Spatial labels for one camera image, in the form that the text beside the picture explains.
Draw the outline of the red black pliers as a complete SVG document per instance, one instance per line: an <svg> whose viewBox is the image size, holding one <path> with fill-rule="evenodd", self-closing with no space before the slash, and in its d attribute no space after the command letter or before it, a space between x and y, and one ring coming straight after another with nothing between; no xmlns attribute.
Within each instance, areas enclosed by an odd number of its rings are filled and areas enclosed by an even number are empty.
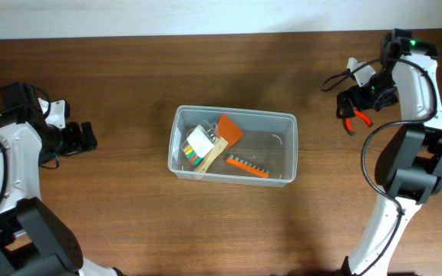
<svg viewBox="0 0 442 276"><path fill-rule="evenodd" d="M350 136L355 135L355 130L351 124L351 120L353 118L358 118L367 127L372 127L374 125L371 118L368 115L366 115L365 113L359 110L351 109L350 111L346 112L343 117L343 127L345 128L347 134Z"/></svg>

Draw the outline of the clear plastic container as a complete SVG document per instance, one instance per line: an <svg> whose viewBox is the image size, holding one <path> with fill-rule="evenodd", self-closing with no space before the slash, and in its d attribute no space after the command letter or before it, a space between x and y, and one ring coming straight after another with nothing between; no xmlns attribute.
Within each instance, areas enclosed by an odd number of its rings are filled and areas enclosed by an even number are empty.
<svg viewBox="0 0 442 276"><path fill-rule="evenodd" d="M207 172L197 173L183 152L183 143L197 125L208 123L212 126L223 114L243 131L243 135L213 160ZM290 113L183 105L178 107L173 120L168 168L180 179L283 187L295 180L298 145L297 120ZM229 156L267 171L269 176L257 177L231 166L226 162Z"/></svg>

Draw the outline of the clear case coloured screwdriver bits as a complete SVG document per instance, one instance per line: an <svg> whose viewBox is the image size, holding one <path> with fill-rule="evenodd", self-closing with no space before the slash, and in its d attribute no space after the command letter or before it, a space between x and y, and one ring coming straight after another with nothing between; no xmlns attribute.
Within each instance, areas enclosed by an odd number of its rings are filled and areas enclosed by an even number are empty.
<svg viewBox="0 0 442 276"><path fill-rule="evenodd" d="M181 150L191 165L198 166L214 148L219 139L216 129L217 123L204 120L187 132Z"/></svg>

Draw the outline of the orange scraper wooden handle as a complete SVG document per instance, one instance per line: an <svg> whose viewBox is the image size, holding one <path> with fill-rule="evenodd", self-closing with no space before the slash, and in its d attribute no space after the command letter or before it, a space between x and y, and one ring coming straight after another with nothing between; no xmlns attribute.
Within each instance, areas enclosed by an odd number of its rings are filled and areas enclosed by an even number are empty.
<svg viewBox="0 0 442 276"><path fill-rule="evenodd" d="M195 168L195 172L206 173L213 161L224 150L230 148L241 139L243 131L226 114L222 113L217 122L215 134L218 136L218 139L214 143L214 147Z"/></svg>

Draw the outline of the orange socket rail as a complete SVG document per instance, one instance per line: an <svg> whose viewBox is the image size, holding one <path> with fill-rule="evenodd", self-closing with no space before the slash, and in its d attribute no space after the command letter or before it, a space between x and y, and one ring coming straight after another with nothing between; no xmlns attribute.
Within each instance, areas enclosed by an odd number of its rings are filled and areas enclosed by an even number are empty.
<svg viewBox="0 0 442 276"><path fill-rule="evenodd" d="M269 171L237 156L229 155L226 163L259 178L269 178Z"/></svg>

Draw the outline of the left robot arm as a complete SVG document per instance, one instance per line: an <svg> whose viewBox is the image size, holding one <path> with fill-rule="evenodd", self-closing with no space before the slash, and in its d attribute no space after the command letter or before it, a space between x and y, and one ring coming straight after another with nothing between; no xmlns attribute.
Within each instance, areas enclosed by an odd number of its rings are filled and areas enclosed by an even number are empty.
<svg viewBox="0 0 442 276"><path fill-rule="evenodd" d="M85 258L42 201L47 162L94 150L90 123L69 123L65 100L15 100L0 113L0 275L119 275Z"/></svg>

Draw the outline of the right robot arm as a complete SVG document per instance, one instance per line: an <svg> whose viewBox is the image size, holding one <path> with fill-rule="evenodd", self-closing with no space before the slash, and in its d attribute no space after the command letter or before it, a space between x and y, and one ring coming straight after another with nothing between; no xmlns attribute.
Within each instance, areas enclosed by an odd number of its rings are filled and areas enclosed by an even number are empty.
<svg viewBox="0 0 442 276"><path fill-rule="evenodd" d="M399 104L399 121L386 123L365 140L361 150L364 179L378 194L371 218L340 275L386 275L391 256L407 224L431 196L442 190L442 105L436 82L434 45L410 38L383 43L370 63L348 62L344 78L356 85L337 96L336 115L353 134L350 120L371 120L365 110Z"/></svg>

